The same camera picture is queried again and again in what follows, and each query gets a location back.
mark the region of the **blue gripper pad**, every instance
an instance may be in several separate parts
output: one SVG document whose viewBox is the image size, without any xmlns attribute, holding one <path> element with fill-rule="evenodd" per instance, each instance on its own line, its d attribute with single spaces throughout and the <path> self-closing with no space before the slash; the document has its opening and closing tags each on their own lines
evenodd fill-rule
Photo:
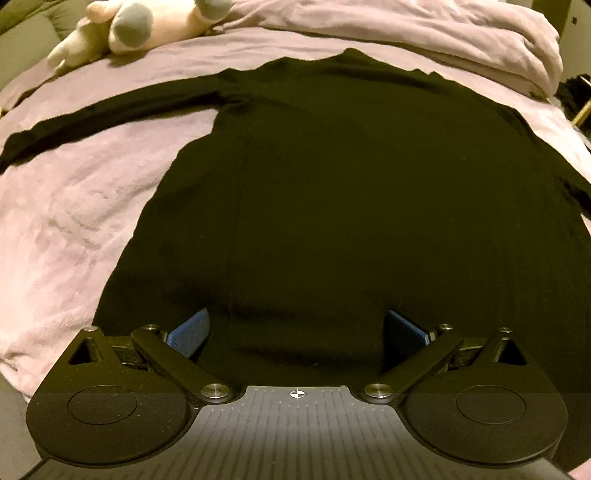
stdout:
<svg viewBox="0 0 591 480">
<path fill-rule="evenodd" d="M 410 358 L 419 350 L 431 343 L 429 334 L 406 318 L 390 310 L 386 316 L 389 323 L 390 342 L 394 343 L 396 350 L 404 357 Z"/>
<path fill-rule="evenodd" d="M 169 332 L 166 344 L 190 358 L 209 336 L 209 314 L 207 309 L 199 310 L 189 320 Z"/>
</svg>

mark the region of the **stuffed animal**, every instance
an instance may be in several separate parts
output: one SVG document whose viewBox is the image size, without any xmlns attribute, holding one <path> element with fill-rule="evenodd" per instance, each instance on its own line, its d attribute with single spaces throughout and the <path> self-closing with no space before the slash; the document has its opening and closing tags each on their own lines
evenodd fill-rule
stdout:
<svg viewBox="0 0 591 480">
<path fill-rule="evenodd" d="M 76 29 L 51 51 L 47 64 L 52 69 L 76 68 L 99 60 L 109 52 L 110 26 L 92 23 L 83 17 Z"/>
<path fill-rule="evenodd" d="M 231 6 L 232 0 L 102 0 L 92 2 L 86 16 L 97 24 L 112 20 L 109 48 L 124 54 L 198 37 Z"/>
<path fill-rule="evenodd" d="M 47 57 L 51 68 L 76 68 L 109 53 L 125 54 L 198 37 L 223 20 L 232 0 L 99 0 Z"/>
</svg>

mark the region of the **bedding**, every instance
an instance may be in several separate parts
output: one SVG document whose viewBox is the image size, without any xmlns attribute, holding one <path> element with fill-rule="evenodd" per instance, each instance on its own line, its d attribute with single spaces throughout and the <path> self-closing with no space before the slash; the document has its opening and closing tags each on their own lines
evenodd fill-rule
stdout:
<svg viewBox="0 0 591 480">
<path fill-rule="evenodd" d="M 238 1 L 218 34 L 134 61 L 110 57 L 49 82 L 41 64 L 27 72 L 22 92 L 13 82 L 0 93 L 11 110 L 0 119 L 0 145 L 43 120 L 140 87 L 227 68 L 253 70 L 282 57 L 327 59 L 354 48 L 399 69 L 436 72 L 514 108 L 537 137 L 591 178 L 581 139 L 559 108 L 541 99 L 553 95 L 562 68 L 557 33 L 545 18 L 494 2 L 433 5 Z M 442 115 L 424 115 L 424 122 Z M 0 371 L 26 398 L 77 331 L 92 323 L 144 206 L 179 150 L 209 134 L 216 117 L 216 108 L 188 107 L 3 165 Z M 582 462 L 590 456 L 591 439 L 581 435 L 578 444 L 564 448 Z"/>
</svg>

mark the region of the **ridged gray surface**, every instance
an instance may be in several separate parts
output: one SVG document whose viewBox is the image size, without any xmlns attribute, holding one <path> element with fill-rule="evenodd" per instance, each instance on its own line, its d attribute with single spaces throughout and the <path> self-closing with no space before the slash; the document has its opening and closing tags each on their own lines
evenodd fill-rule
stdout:
<svg viewBox="0 0 591 480">
<path fill-rule="evenodd" d="M 116 469 L 50 460 L 32 480 L 566 480 L 546 460 L 483 469 L 439 457 L 397 412 L 347 388 L 249 387 L 238 401 L 205 407 L 165 452 Z"/>
</svg>

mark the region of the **gray paw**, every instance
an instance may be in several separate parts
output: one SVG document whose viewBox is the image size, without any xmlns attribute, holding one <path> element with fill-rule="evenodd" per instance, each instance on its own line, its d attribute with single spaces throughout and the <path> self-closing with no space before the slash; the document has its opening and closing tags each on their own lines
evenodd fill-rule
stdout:
<svg viewBox="0 0 591 480">
<path fill-rule="evenodd" d="M 221 20 L 230 11 L 232 0 L 195 0 L 201 14 L 209 20 Z"/>
<path fill-rule="evenodd" d="M 113 32 L 129 48 L 140 48 L 152 34 L 152 12 L 143 5 L 131 4 L 113 24 Z"/>
</svg>

